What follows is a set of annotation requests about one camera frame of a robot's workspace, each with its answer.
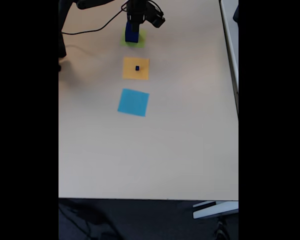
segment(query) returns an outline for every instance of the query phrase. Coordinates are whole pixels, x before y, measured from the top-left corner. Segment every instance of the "yellow sticky note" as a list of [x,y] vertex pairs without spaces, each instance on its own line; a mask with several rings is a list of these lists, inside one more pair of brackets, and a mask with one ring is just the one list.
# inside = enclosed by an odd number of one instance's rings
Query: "yellow sticky note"
[[149,79],[149,59],[139,57],[125,57],[123,59],[123,78],[124,79]]

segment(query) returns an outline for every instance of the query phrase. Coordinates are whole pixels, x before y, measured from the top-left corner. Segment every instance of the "table surface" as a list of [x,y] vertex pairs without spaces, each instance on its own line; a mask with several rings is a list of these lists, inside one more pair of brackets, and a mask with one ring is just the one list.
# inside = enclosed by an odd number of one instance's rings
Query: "table surface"
[[[73,4],[64,32],[103,26],[124,1]],[[218,0],[157,0],[144,48],[120,45],[126,14],[64,35],[59,72],[59,197],[238,200],[239,121]],[[149,80],[123,79],[124,57]],[[146,117],[118,112],[123,88],[149,93]]]

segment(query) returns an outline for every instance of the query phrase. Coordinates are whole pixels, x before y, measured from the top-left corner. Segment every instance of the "green square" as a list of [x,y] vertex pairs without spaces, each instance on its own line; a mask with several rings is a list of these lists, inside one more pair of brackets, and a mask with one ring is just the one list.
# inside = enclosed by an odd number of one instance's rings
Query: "green square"
[[121,46],[128,46],[133,48],[144,48],[146,42],[146,30],[139,29],[139,41],[138,42],[129,42],[126,41],[126,28],[123,29],[123,33],[121,36],[120,45]]

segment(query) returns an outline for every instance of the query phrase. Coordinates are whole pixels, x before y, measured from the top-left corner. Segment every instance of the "blue sticky note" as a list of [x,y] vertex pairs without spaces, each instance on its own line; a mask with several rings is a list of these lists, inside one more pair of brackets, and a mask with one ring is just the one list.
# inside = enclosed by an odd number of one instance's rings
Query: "blue sticky note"
[[145,117],[148,98],[149,93],[124,88],[121,93],[118,112]]

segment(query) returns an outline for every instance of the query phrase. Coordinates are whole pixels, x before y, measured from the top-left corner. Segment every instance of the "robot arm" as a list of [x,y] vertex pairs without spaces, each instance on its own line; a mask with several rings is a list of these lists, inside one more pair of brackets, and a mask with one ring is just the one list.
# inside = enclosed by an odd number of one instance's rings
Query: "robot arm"
[[[67,14],[72,3],[81,9],[89,9],[110,3],[114,0],[59,0],[58,12],[58,56],[64,58],[66,53],[66,46],[62,36],[62,28],[64,27]],[[164,13],[160,8],[156,8],[149,3],[148,0],[129,0],[126,4],[127,20],[132,25],[132,31],[138,32],[139,25],[143,24],[145,20],[150,22],[154,27],[159,28],[164,22]]]

